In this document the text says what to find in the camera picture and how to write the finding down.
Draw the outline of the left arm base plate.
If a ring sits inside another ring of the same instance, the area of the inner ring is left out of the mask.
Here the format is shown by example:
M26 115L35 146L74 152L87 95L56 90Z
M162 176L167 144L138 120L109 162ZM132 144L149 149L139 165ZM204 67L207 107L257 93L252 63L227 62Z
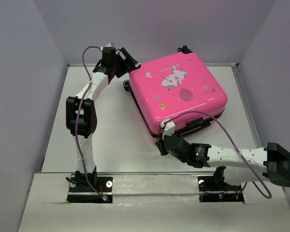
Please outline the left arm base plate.
M98 176L94 189L87 182L77 182L75 176L66 177L69 182L67 202L69 203L112 203L113 202L113 177Z

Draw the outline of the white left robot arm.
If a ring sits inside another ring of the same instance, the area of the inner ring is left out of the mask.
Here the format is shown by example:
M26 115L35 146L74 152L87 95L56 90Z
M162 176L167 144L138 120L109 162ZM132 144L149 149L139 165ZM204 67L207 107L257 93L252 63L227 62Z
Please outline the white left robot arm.
M75 182L87 191L102 195L95 189L98 182L92 148L92 136L98 124L95 102L114 77L120 78L138 68L138 62L124 47L117 49L108 44L94 48L101 52L101 59L92 72L88 70L86 63L82 62L88 75L88 83L78 94L66 99L65 110L66 128L76 145Z

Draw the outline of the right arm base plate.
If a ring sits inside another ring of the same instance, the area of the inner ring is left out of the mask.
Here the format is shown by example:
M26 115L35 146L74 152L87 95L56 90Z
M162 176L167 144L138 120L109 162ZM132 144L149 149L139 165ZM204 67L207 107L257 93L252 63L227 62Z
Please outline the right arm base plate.
M226 167L217 167L212 175L198 177L199 201L201 203L243 203L243 188L241 185L230 185L225 182Z

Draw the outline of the pink hard-shell suitcase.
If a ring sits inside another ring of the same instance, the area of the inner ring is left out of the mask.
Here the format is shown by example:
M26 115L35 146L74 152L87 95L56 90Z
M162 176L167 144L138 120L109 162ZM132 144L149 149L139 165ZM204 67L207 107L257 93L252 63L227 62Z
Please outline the pink hard-shell suitcase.
M215 77L186 45L174 54L140 64L123 87L131 93L153 140L162 136L161 122L177 115L176 134L210 126L211 117L219 118L228 100Z

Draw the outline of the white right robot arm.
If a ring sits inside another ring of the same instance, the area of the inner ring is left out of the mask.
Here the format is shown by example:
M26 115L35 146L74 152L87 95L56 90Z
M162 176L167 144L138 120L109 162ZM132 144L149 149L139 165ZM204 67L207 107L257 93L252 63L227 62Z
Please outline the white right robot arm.
M244 182L268 181L290 188L290 152L277 143L267 147L236 151L209 144L188 143L177 135L156 141L161 155L172 155L194 168L215 168L217 189Z

